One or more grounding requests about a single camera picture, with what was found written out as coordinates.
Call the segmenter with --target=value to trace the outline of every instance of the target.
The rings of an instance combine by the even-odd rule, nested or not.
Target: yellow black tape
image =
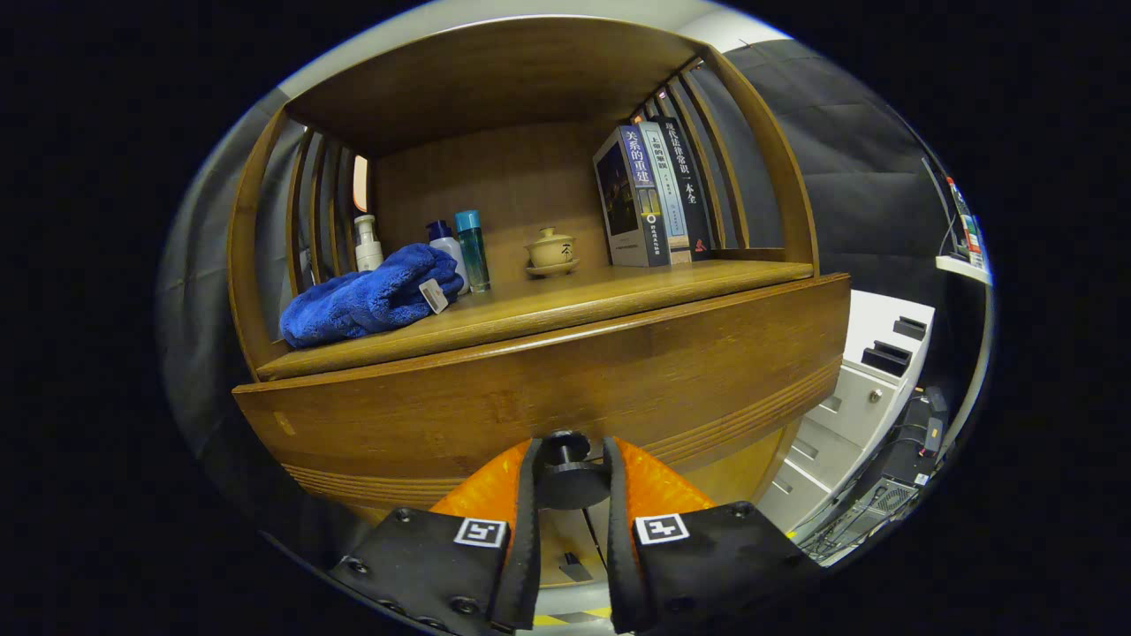
[[[590,620],[607,620],[613,613],[613,608],[597,608],[584,612],[538,614],[534,617],[534,625],[572,625],[575,622],[588,622]]]

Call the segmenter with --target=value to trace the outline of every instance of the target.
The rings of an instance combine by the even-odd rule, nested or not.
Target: wooden drawer front
[[[872,401],[873,392],[879,397],[875,402]],[[841,368],[832,395],[805,416],[863,448],[872,439],[895,395],[895,386],[855,369]]]
[[[558,429],[615,435],[693,470],[832,390],[848,282],[777,285],[233,394],[300,483],[378,509],[438,500],[506,448]]]
[[[786,459],[766,490],[758,510],[782,532],[789,532],[828,492],[817,482],[797,472]]]
[[[802,418],[786,457],[831,490],[863,453],[860,446],[809,418]]]

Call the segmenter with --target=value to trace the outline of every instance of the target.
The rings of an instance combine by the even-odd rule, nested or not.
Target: book
[[[656,192],[659,195],[659,205],[664,209],[668,258],[672,265],[691,263],[691,243],[688,239],[688,226],[683,220],[680,184],[675,180],[675,169],[672,165],[664,132],[655,121],[640,121],[637,127],[640,128],[640,136],[644,138],[648,158],[651,161]]]
[[[619,126],[593,156],[613,265],[671,263],[664,209],[640,129]]]
[[[675,174],[683,221],[687,226],[688,242],[691,248],[691,260],[707,260],[711,257],[713,246],[710,222],[707,218],[707,201],[703,199],[703,188],[699,180],[693,153],[685,143],[683,127],[674,117],[653,115],[651,121],[659,124],[664,132],[668,156],[672,158],[672,171]]]

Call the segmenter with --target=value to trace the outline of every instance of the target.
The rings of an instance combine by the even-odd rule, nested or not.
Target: white bottle with blue cap
[[[429,243],[433,248],[446,252],[456,259],[456,274],[464,280],[464,286],[459,287],[460,294],[466,294],[470,290],[472,282],[467,280],[467,267],[464,265],[464,251],[459,249],[459,241],[451,235],[451,227],[444,220],[433,221],[426,225]]]

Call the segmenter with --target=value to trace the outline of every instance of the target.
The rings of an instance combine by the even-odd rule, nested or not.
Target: blue cap
[[[433,221],[425,225],[428,227],[428,240],[434,241],[437,239],[442,239],[444,237],[451,235],[451,227],[448,227],[448,222],[444,220]]]
[[[465,209],[456,213],[456,231],[463,232],[480,226],[480,210]]]

